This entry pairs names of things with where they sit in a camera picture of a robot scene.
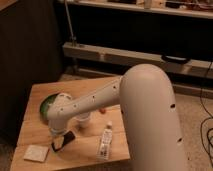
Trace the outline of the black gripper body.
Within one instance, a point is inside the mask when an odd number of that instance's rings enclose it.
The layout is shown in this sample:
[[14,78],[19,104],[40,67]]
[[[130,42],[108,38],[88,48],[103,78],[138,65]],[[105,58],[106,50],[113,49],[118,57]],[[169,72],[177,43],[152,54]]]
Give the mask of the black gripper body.
[[75,135],[72,131],[68,131],[65,134],[57,135],[52,139],[51,147],[54,152],[60,151],[64,146],[69,144],[75,139]]

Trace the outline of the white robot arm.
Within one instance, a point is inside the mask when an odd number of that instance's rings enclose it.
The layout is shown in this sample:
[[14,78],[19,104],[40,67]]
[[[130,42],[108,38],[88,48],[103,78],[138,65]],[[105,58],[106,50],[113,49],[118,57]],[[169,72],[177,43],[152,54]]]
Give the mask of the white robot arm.
[[62,134],[72,117],[119,105],[134,171],[188,171],[171,81],[159,67],[140,64],[123,76],[47,112],[50,131]]

